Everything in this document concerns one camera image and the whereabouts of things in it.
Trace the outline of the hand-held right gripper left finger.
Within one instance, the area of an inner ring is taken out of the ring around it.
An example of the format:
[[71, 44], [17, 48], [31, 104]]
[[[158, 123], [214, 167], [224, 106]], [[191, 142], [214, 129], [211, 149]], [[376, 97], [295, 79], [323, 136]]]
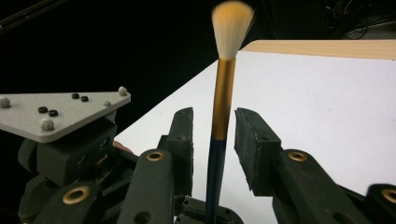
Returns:
[[168, 135], [161, 137], [159, 147], [172, 154], [176, 197], [191, 196], [193, 177], [193, 110], [186, 107], [178, 110], [170, 125]]

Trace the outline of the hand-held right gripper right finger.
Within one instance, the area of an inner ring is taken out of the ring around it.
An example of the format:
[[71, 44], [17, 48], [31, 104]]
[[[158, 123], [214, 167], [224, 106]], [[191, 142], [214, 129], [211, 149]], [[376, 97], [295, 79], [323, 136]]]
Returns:
[[281, 150], [281, 140], [255, 111], [238, 107], [235, 118], [234, 150], [248, 188], [255, 196], [272, 196], [270, 169]]

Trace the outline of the dark-handled makeup brush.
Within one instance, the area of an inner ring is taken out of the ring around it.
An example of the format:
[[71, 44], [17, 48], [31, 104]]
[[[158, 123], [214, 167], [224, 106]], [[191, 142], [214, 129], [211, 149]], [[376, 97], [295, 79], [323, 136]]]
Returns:
[[254, 18], [254, 9], [241, 0], [215, 6], [211, 20], [218, 51], [210, 144], [206, 175], [205, 224], [216, 224], [233, 98], [236, 55]]

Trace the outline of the white table sheet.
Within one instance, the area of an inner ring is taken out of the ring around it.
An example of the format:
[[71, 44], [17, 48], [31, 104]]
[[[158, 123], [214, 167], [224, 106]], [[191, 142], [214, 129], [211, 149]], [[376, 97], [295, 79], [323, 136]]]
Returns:
[[[174, 113], [193, 108], [192, 197], [205, 199], [217, 62], [121, 132], [139, 155], [167, 134]], [[360, 194], [375, 183], [396, 185], [396, 59], [369, 60], [240, 51], [219, 204], [245, 224], [276, 224], [269, 197], [255, 197], [233, 149], [234, 110], [253, 110], [284, 149], [313, 156], [332, 180]]]

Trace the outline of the black metal bar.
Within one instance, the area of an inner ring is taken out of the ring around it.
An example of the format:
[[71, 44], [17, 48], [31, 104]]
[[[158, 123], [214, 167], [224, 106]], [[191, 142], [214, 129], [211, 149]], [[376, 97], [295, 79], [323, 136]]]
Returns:
[[69, 0], [40, 0], [30, 7], [19, 10], [18, 12], [0, 20], [0, 31], [12, 29], [29, 20], [46, 13]]

